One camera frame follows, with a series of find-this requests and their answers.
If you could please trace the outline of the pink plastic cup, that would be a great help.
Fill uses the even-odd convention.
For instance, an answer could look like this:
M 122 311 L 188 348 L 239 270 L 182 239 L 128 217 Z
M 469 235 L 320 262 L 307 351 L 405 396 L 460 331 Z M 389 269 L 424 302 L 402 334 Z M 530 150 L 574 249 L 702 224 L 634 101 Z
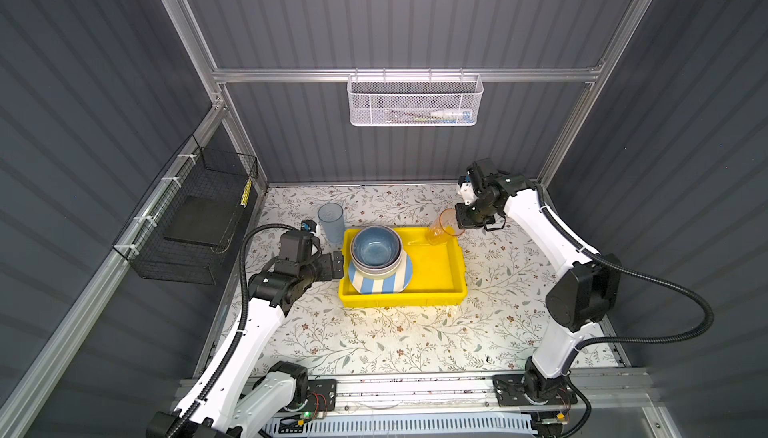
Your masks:
M 462 236 L 464 230 L 460 228 L 456 210 L 446 209 L 428 227 L 426 240 L 430 245 L 440 245 L 452 239 Z

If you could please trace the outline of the yellow plastic bin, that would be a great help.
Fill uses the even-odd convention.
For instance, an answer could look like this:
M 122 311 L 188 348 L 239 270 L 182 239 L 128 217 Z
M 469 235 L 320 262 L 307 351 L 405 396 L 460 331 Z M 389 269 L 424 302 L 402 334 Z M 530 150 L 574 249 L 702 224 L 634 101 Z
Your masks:
M 451 239 L 440 245 L 431 245 L 423 227 L 398 228 L 406 255 L 405 280 L 407 286 L 396 293 L 377 291 L 361 293 L 354 286 L 351 246 L 357 229 L 345 231 L 342 254 L 345 276 L 339 285 L 338 296 L 346 308 L 434 307 L 459 305 L 468 289 L 466 267 L 458 241 Z

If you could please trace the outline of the dark blue bowl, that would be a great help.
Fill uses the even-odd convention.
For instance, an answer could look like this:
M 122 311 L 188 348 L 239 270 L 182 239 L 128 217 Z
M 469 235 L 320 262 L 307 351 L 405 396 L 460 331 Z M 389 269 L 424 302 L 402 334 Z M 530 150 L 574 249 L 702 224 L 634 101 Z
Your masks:
M 391 228 L 371 226 L 360 230 L 351 242 L 353 261 L 364 268 L 383 270 L 400 257 L 402 242 Z

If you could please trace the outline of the purple bowl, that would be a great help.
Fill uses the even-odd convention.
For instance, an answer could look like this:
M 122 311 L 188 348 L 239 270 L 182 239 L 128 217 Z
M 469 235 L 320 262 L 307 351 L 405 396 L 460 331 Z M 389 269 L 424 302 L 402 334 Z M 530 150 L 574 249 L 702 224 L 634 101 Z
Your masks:
M 402 248 L 373 244 L 351 250 L 351 260 L 358 272 L 370 276 L 391 274 L 402 262 Z

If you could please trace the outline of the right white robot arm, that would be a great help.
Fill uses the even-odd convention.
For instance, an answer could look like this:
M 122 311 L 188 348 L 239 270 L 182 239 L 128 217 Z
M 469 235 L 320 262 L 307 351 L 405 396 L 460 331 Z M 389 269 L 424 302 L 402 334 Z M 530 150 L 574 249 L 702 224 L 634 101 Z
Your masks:
M 599 323 L 616 302 L 619 275 L 596 261 L 599 253 L 562 221 L 542 187 L 522 175 L 499 171 L 489 159 L 472 163 L 457 182 L 455 212 L 461 229 L 497 231 L 496 219 L 514 221 L 544 252 L 556 283 L 545 298 L 544 337 L 526 364 L 528 380 L 552 382 L 566 375 L 577 346 L 600 336 Z

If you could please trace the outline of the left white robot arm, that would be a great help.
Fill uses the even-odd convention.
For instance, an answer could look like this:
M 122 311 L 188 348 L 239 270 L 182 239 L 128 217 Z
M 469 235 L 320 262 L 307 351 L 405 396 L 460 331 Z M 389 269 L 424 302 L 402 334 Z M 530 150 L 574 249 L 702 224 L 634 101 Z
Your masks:
M 247 232 L 238 254 L 242 301 L 238 322 L 203 375 L 170 412 L 151 419 L 149 437 L 257 437 L 280 411 L 300 413 L 310 393 L 306 367 L 280 361 L 246 392 L 244 387 L 266 345 L 293 305 L 316 282 L 343 277 L 339 251 L 323 252 L 312 220 L 299 227 L 277 225 L 279 253 L 253 275 L 246 254 L 265 224 Z

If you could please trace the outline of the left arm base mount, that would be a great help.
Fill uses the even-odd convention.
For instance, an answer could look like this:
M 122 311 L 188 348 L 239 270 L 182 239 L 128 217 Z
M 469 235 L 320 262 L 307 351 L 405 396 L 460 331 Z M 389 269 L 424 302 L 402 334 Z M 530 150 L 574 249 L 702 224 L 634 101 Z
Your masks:
M 282 412 L 327 412 L 335 409 L 335 396 L 338 382 L 335 379 L 311 377 L 307 383 L 307 393 L 300 408 L 283 408 Z

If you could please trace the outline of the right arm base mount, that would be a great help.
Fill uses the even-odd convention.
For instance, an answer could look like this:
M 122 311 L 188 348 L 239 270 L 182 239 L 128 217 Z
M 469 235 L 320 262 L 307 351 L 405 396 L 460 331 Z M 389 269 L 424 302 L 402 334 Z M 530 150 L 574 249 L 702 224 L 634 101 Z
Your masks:
M 540 378 L 535 373 L 498 374 L 492 377 L 497 403 L 502 407 L 565 405 L 579 402 L 564 377 Z

